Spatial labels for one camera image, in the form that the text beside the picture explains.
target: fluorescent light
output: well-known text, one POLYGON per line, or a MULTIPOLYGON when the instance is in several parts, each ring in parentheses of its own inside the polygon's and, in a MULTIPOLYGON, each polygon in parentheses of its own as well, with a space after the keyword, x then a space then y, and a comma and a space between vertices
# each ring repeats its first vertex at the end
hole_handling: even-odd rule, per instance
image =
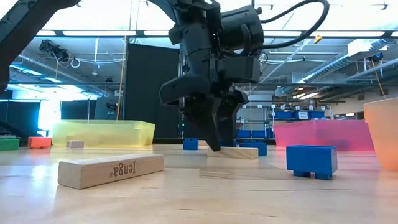
POLYGON ((315 31, 310 37, 380 37, 382 31, 315 31))
POLYGON ((144 31, 144 35, 169 35, 169 32, 167 30, 146 30, 144 31))
POLYGON ((63 31, 66 36, 84 36, 84 37, 119 37, 135 35, 136 31, 123 30, 102 30, 102 31, 63 31))
POLYGON ((300 31, 264 31, 264 36, 277 36, 277 37, 298 37, 301 35, 300 31))
POLYGON ((49 80, 49 81, 51 81, 51 82, 56 82, 56 83, 60 83, 60 82, 62 82, 62 81, 60 81, 60 80, 57 80, 57 79, 55 79, 55 78, 52 78, 52 77, 45 77, 44 79, 46 79, 46 80, 49 80))
POLYGON ((39 72, 36 72, 36 71, 30 70, 30 69, 27 69, 27 68, 25 68, 25 67, 23 67, 23 66, 10 65, 10 67, 11 67, 11 68, 18 69, 18 70, 21 70, 22 73, 30 73, 30 74, 32 74, 32 75, 43 75, 43 74, 41 74, 41 73, 39 73, 39 72))
POLYGON ((310 94, 308 94, 307 96, 301 97, 300 99, 301 99, 301 100, 305 100, 305 99, 314 97, 314 96, 316 96, 316 95, 318 95, 318 94, 319 94, 319 93, 310 93, 310 94))
POLYGON ((36 36, 55 36, 56 33, 52 30, 40 30, 36 36))
POLYGON ((299 94, 299 95, 296 96, 296 98, 300 98, 300 97, 302 97, 304 95, 305 95, 305 93, 299 94))

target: pink translucent bin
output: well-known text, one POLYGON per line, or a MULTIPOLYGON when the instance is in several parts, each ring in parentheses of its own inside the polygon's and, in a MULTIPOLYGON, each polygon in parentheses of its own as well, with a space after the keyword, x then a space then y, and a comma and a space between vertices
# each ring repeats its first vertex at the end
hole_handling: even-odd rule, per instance
POLYGON ((274 126, 277 146, 335 146, 337 151, 374 151, 365 121, 319 120, 274 126))

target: black curtain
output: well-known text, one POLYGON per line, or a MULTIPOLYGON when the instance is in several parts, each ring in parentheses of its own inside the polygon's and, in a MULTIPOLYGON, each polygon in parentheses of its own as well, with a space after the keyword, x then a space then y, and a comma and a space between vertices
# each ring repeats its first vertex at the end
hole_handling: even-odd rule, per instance
POLYGON ((94 119, 95 100, 75 100, 61 103, 61 119, 87 120, 90 111, 90 119, 94 119))
POLYGON ((3 127, 3 131, 6 129, 18 136, 25 136, 25 134, 28 136, 36 136, 39 130, 39 109, 39 102, 10 101, 8 102, 7 114, 7 102, 2 102, 0 104, 0 121, 3 121, 6 126, 3 127))
POLYGON ((178 76, 179 50, 129 44, 124 119, 156 125, 155 138, 177 138, 178 107, 160 104, 163 83, 178 76))

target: duct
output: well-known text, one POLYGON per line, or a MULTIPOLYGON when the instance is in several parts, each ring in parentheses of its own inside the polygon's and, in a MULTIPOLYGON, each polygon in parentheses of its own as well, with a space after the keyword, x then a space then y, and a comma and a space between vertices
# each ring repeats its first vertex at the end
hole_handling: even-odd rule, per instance
MULTIPOLYGON (((369 75, 369 74, 374 73, 374 72, 376 72, 376 71, 378 71, 378 70, 380 70, 380 69, 386 68, 386 67, 388 67, 388 66, 396 65, 396 64, 398 64, 398 58, 396 58, 396 59, 394 59, 394 60, 391 60, 391 61, 389 61, 389 62, 386 62, 386 63, 384 63, 384 64, 381 64, 381 65, 379 65, 379 66, 377 66, 377 67, 370 68, 370 69, 368 69, 368 70, 366 70, 366 71, 363 71, 363 72, 361 72, 361 73, 352 75, 352 76, 350 76, 350 77, 348 77, 348 78, 345 78, 345 79, 343 79, 343 80, 340 80, 338 83, 346 83, 347 81, 350 81, 350 80, 352 80, 352 79, 354 79, 354 78, 358 78, 358 77, 361 77, 361 76, 364 76, 364 75, 369 75)), ((324 87, 319 88, 319 89, 317 89, 317 90, 309 91, 309 92, 307 92, 307 93, 305 93, 305 94, 308 95, 308 94, 311 94, 311 93, 320 93, 320 92, 323 92, 323 91, 325 91, 325 90, 328 90, 329 88, 330 88, 330 86, 324 86, 324 87)))
MULTIPOLYGON (((32 65, 37 65, 37 66, 42 67, 42 68, 44 68, 46 70, 50 70, 50 71, 52 71, 54 73, 57 72, 53 67, 50 67, 50 66, 48 66, 48 65, 46 65, 44 63, 41 63, 38 60, 34 60, 34 59, 32 59, 32 58, 30 58, 30 57, 28 57, 26 55, 20 54, 20 55, 18 55, 18 57, 20 57, 23 60, 26 60, 27 62, 31 63, 32 65)), ((77 82, 81 82, 81 83, 85 82, 85 81, 83 81, 83 80, 81 80, 81 79, 79 79, 77 77, 74 77, 72 75, 69 75, 69 74, 67 74, 67 73, 65 73, 65 72, 63 72, 61 70, 58 70, 58 74, 63 76, 63 77, 69 78, 71 80, 77 81, 77 82)), ((104 96, 109 96, 110 94, 112 94, 110 91, 102 90, 102 89, 100 89, 98 87, 95 87, 95 86, 90 87, 90 88, 92 90, 96 91, 96 92, 99 92, 99 93, 103 94, 104 96)))
MULTIPOLYGON (((336 58, 330 60, 323 65, 318 66, 317 68, 308 72, 305 77, 299 81, 299 83, 311 83, 314 80, 324 77, 325 75, 329 75, 337 70, 344 68, 345 66, 359 60, 362 58, 372 57, 378 54, 381 48, 385 47, 388 44, 393 44, 395 42, 394 39, 378 39, 370 43, 370 46, 364 45, 364 40, 358 39, 354 42, 350 43, 348 48, 349 50, 339 54, 336 58)), ((279 92, 288 95, 294 88, 283 88, 279 92)))

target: blue toy block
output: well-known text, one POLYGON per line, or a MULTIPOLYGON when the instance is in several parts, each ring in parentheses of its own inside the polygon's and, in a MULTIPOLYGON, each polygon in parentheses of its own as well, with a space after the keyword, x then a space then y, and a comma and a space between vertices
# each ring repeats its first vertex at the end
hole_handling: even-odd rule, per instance
POLYGON ((256 147, 259 149, 259 156, 266 156, 267 155, 267 144, 259 143, 256 141, 253 142, 245 142, 240 145, 241 147, 256 147))
POLYGON ((183 150, 198 150, 198 139, 185 139, 182 143, 183 150))
POLYGON ((287 146, 287 169, 297 177, 310 177, 315 173, 316 179, 328 180, 337 170, 337 153, 335 146, 287 146))

